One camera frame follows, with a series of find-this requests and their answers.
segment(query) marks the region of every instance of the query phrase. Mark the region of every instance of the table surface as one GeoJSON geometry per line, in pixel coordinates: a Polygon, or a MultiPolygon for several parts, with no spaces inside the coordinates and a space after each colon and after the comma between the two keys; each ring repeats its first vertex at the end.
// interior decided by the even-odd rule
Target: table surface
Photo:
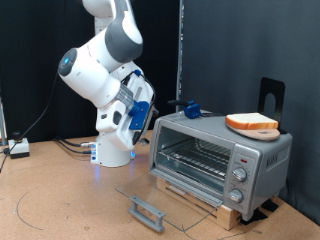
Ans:
{"type": "Polygon", "coordinates": [[[231,231],[205,219],[186,232],[164,222],[157,233],[128,212],[130,200],[115,190],[149,171],[149,146],[138,144],[135,152],[119,168],[93,165],[52,141],[30,144],[30,157],[8,158],[0,174],[1,239],[320,239],[319,226],[279,198],[274,213],[263,210],[267,219],[231,231]]]}

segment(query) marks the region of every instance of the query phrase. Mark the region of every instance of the black cable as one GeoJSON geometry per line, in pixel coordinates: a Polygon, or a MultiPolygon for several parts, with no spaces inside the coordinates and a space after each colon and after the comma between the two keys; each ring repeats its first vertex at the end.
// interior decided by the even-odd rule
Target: black cable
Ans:
{"type": "MultiPolygon", "coordinates": [[[[49,97],[49,101],[47,103],[47,106],[46,108],[44,109],[44,111],[42,112],[42,114],[40,115],[40,117],[37,119],[37,121],[35,121],[28,129],[27,131],[25,131],[21,137],[19,138],[18,141],[22,140],[23,137],[34,127],[34,125],[36,125],[40,120],[41,118],[43,117],[43,115],[47,112],[48,108],[49,108],[49,105],[51,103],[51,100],[52,100],[52,96],[53,96],[53,92],[54,92],[54,87],[56,85],[56,82],[57,82],[57,78],[58,78],[58,72],[56,73],[56,77],[54,79],[54,82],[53,82],[53,85],[52,85],[52,89],[51,89],[51,94],[50,94],[50,97],[49,97]]],[[[8,155],[11,153],[11,151],[14,149],[14,147],[17,145],[17,142],[14,143],[13,147],[11,149],[9,149],[9,152],[6,154],[5,158],[3,159],[3,162],[1,164],[1,168],[0,168],[0,173],[2,172],[2,168],[3,168],[3,165],[8,157],[8,155]]]]}
{"type": "MultiPolygon", "coordinates": [[[[66,6],[67,6],[67,0],[64,1],[64,6],[63,6],[63,22],[62,22],[62,33],[64,32],[64,23],[65,23],[65,15],[66,15],[66,6]]],[[[19,138],[18,141],[22,140],[23,137],[34,127],[34,125],[36,125],[40,120],[41,118],[43,117],[43,115],[47,112],[48,108],[49,108],[49,105],[51,103],[51,100],[52,100],[52,96],[53,96],[53,92],[54,92],[54,87],[56,85],[56,82],[57,82],[57,78],[58,78],[58,71],[56,72],[56,76],[55,76],[55,79],[54,79],[54,82],[53,82],[53,85],[52,85],[52,89],[51,89],[51,93],[50,93],[50,97],[49,97],[49,101],[47,103],[47,106],[46,108],[44,109],[44,111],[42,112],[42,114],[40,115],[40,117],[37,119],[37,121],[35,121],[28,129],[27,131],[25,131],[21,137],[19,138]]],[[[13,147],[11,149],[9,149],[9,152],[6,154],[6,156],[4,157],[3,161],[2,161],[2,164],[1,164],[1,168],[0,168],[0,173],[2,172],[2,169],[3,169],[3,165],[8,157],[8,155],[10,154],[10,152],[14,149],[14,147],[17,145],[17,142],[15,142],[15,144],[13,145],[13,147]]]]}
{"type": "Polygon", "coordinates": [[[73,147],[81,147],[81,144],[69,142],[69,141],[67,141],[67,140],[65,140],[65,139],[63,139],[62,137],[59,137],[59,136],[56,136],[55,139],[60,140],[60,141],[66,143],[66,144],[68,144],[70,146],[73,146],[73,147]]]}
{"type": "Polygon", "coordinates": [[[147,117],[146,117],[146,119],[145,119],[144,122],[143,122],[141,131],[140,131],[140,132],[135,132],[135,134],[133,135],[133,139],[132,139],[132,144],[133,144],[133,145],[135,145],[135,144],[139,141],[142,133],[144,132],[144,129],[145,129],[146,124],[147,124],[147,119],[148,119],[148,116],[149,116],[149,114],[150,114],[150,110],[152,109],[152,107],[153,107],[153,105],[154,105],[154,103],[155,103],[155,101],[156,101],[156,90],[154,89],[154,87],[153,87],[153,85],[151,84],[151,82],[150,82],[144,75],[141,74],[141,76],[144,78],[144,80],[145,80],[145,81],[150,85],[150,87],[152,88],[152,91],[153,91],[153,99],[152,99],[152,102],[150,103],[150,107],[149,107],[148,112],[147,112],[147,117]]]}
{"type": "Polygon", "coordinates": [[[71,152],[74,152],[74,153],[80,153],[80,154],[91,154],[91,151],[83,151],[83,152],[79,152],[79,151],[76,151],[76,150],[73,150],[71,148],[69,148],[68,146],[64,145],[62,142],[60,142],[60,140],[56,139],[57,142],[59,142],[62,146],[64,146],[66,149],[68,149],[69,151],[71,152]]]}

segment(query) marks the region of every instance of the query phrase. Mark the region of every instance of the control panel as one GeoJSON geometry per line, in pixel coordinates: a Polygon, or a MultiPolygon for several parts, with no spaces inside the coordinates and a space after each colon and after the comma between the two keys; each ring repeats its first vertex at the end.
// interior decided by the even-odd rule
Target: control panel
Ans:
{"type": "Polygon", "coordinates": [[[231,166],[231,178],[226,189],[226,201],[239,211],[245,211],[248,204],[255,160],[236,153],[231,166]]]}

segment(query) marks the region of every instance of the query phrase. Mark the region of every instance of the bread slice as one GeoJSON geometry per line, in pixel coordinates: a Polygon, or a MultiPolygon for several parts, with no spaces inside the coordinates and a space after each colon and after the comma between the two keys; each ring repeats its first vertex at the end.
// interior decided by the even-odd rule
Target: bread slice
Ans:
{"type": "Polygon", "coordinates": [[[226,117],[226,124],[243,130],[278,128],[277,121],[260,113],[231,114],[226,117]]]}

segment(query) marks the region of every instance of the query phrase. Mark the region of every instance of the wooden block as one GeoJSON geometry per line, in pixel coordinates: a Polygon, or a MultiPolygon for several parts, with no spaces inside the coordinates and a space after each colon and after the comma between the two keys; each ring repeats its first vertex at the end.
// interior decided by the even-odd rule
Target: wooden block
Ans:
{"type": "MultiPolygon", "coordinates": [[[[170,185],[170,183],[159,177],[157,178],[157,188],[203,215],[208,215],[213,210],[213,207],[208,203],[190,193],[170,185]]],[[[213,211],[211,215],[208,216],[208,219],[226,230],[231,230],[240,222],[240,217],[240,212],[221,205],[216,211],[213,211]]]]}

